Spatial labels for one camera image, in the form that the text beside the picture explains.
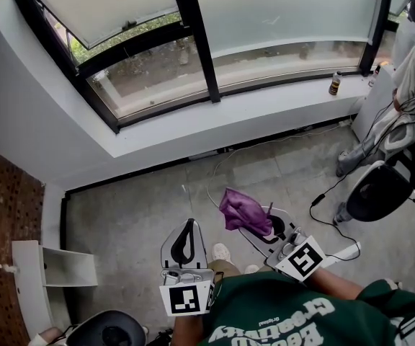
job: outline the small bottle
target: small bottle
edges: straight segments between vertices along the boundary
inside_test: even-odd
[[[377,66],[377,68],[375,69],[374,73],[371,76],[371,79],[368,82],[368,86],[372,87],[374,86],[374,82],[377,79],[378,75],[379,75],[379,71],[380,71],[380,64]]]
[[[342,73],[337,71],[332,76],[332,83],[331,86],[329,86],[329,94],[331,95],[337,95],[337,92],[339,91],[340,81],[342,80]]]

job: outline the black window frame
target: black window frame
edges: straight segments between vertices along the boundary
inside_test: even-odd
[[[246,92],[263,87],[276,86],[279,84],[292,83],[296,81],[305,81],[308,79],[329,78],[332,76],[330,71],[318,74],[309,74],[296,76],[295,78],[272,79],[270,82],[262,81],[255,84],[253,81],[244,88],[235,89],[234,91],[221,91],[215,77],[213,60],[211,58],[208,37],[202,20],[202,14],[198,0],[176,0],[179,7],[179,13],[182,18],[181,22],[171,23],[148,32],[144,32],[135,37],[129,38],[105,51],[91,57],[87,61],[76,65],[74,58],[65,46],[64,42],[57,36],[53,28],[45,19],[42,4],[39,0],[15,0],[20,11],[22,12],[28,25],[37,36],[43,47],[55,61],[57,66],[73,84],[75,89],[81,94],[91,108],[103,119],[103,121],[115,132],[119,133],[121,128],[132,125],[139,121],[155,117],[181,107],[192,105],[198,102],[220,102],[220,98],[229,94]],[[383,33],[386,30],[396,31],[398,24],[388,20],[391,0],[380,0],[377,22],[375,23],[372,40],[367,43],[362,54],[360,64],[355,71],[347,74],[362,74],[367,76],[372,72],[372,65],[380,47]],[[100,96],[93,90],[87,79],[95,73],[108,68],[109,66],[119,63],[127,58],[141,53],[142,51],[154,48],[174,40],[184,37],[193,36],[197,46],[198,55],[202,71],[207,83],[207,91],[202,94],[196,94],[185,101],[174,101],[174,104],[155,106],[154,110],[144,110],[137,115],[130,115],[118,119],[108,108]]]

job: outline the white shelf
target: white shelf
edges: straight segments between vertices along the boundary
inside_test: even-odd
[[[47,287],[97,285],[94,255],[43,247],[43,283]]]
[[[13,241],[17,297],[28,335],[71,324],[62,287],[97,285],[94,255],[48,249],[37,241]]]

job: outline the purple cloth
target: purple cloth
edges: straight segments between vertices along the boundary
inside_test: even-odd
[[[225,228],[229,231],[244,227],[261,236],[272,233],[272,221],[260,204],[239,191],[227,187],[219,210],[225,216]]]

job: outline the window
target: window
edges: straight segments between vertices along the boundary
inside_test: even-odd
[[[391,55],[393,44],[395,43],[395,32],[385,31],[382,36],[382,42],[380,43],[379,51],[375,57],[374,65],[378,65],[383,61],[391,62]]]
[[[318,41],[249,50],[214,58],[220,87],[242,81],[327,68],[357,67],[364,43]]]
[[[177,12],[176,0],[40,0],[84,47],[165,14]]]
[[[143,51],[87,81],[118,119],[207,89],[193,36]]]
[[[389,55],[388,11],[409,0],[16,1],[65,76],[119,132],[257,84],[367,74]]]
[[[200,0],[219,85],[356,68],[369,40],[375,4],[376,0]]]

